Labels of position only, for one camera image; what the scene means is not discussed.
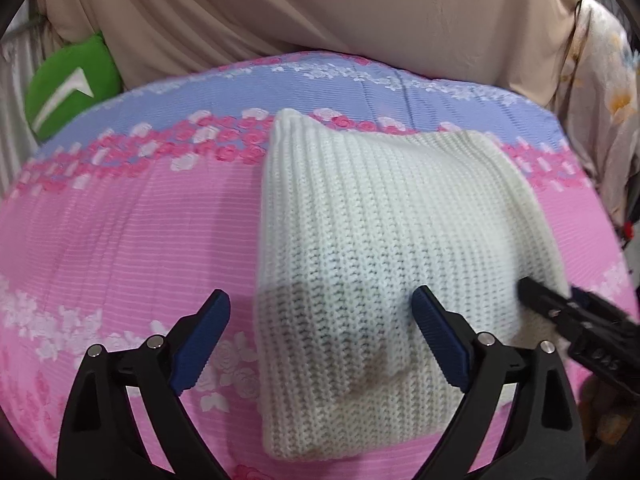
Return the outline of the white knitted sweater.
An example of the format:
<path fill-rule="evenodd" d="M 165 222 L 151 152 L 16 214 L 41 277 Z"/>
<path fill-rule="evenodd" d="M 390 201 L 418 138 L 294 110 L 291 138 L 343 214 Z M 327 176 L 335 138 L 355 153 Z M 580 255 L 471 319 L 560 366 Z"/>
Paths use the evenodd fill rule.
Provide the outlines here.
<path fill-rule="evenodd" d="M 476 330 L 525 348 L 551 325 L 518 302 L 568 284 L 537 197 L 476 131 L 272 124 L 262 175 L 254 322 L 262 442 L 278 460 L 335 460 L 443 430 L 448 385 L 410 310 L 421 286 Z"/>

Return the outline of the pink floral bed sheet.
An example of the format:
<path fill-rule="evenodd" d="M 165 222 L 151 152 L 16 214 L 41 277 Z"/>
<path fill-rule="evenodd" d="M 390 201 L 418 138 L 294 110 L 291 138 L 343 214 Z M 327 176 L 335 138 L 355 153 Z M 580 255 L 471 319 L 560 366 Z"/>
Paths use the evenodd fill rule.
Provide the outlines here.
<path fill-rule="evenodd" d="M 637 313 L 596 191 L 555 117 L 522 96 L 328 52 L 167 79 L 77 117 L 1 206 L 1 406 L 46 471 L 90 344 L 136 348 L 218 288 L 231 320 L 183 402 L 233 478 L 408 479 L 425 460 L 433 438 L 332 463 L 262 452 L 250 303 L 260 173 L 282 108 L 335 130 L 488 134 L 532 185 L 568 280 Z"/>

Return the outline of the floral patterned fabric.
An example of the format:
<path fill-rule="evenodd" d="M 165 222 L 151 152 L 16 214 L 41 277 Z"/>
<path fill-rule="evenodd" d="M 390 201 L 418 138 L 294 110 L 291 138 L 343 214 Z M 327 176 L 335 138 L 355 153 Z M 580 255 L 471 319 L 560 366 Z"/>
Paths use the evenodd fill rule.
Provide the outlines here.
<path fill-rule="evenodd" d="M 639 53 L 620 21 L 582 0 L 551 109 L 614 226 L 639 173 Z"/>

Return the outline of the beige curtain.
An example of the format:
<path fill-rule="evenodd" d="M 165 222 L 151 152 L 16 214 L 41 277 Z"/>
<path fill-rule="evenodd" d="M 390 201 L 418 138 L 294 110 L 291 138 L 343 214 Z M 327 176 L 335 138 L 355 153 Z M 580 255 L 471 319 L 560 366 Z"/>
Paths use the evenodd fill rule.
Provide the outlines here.
<path fill-rule="evenodd" d="M 37 0 L 51 48 L 100 32 L 129 88 L 300 50 L 548 103 L 580 0 Z"/>

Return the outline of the green plush pillow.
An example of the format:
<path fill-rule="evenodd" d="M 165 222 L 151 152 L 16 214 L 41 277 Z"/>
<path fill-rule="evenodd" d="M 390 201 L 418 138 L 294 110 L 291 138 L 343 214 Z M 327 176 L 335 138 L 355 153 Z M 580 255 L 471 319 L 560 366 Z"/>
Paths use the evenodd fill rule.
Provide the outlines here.
<path fill-rule="evenodd" d="M 47 58 L 32 77 L 24 101 L 26 122 L 46 142 L 89 108 L 122 92 L 122 76 L 100 32 Z"/>

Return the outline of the silver satin curtain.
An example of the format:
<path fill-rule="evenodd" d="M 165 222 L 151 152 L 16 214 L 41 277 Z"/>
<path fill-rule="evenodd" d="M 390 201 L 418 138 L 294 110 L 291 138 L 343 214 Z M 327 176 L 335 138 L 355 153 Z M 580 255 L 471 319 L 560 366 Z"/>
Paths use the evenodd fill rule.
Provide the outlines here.
<path fill-rule="evenodd" d="M 43 61 L 42 25 L 27 2 L 1 38 L 0 190 L 5 196 L 24 162 L 37 149 L 25 119 L 24 97 Z"/>

